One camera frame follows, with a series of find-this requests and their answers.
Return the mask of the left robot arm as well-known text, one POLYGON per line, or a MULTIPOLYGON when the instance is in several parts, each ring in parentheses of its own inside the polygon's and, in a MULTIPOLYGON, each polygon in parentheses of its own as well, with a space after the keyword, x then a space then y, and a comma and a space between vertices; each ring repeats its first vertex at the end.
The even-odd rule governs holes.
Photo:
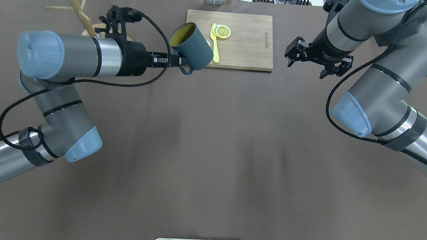
POLYGON ((20 86, 36 102, 45 122, 11 135, 1 131, 8 107, 0 116, 0 184, 58 158, 76 162, 102 146, 74 84, 96 77, 140 76, 147 68, 178 67, 188 61, 173 51, 149 52, 142 43, 121 34, 76 36, 52 31, 26 31, 19 36, 17 56, 20 86))

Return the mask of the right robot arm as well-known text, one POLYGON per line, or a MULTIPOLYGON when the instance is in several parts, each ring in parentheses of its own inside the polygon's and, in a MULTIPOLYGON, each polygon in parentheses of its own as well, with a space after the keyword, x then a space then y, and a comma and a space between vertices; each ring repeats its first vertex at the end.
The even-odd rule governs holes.
POLYGON ((405 98, 427 78, 427 0, 347 0, 311 42, 297 37, 286 50, 296 61, 322 65, 320 79, 345 81, 366 69, 329 109, 345 135, 403 153, 427 177, 427 118, 405 98))

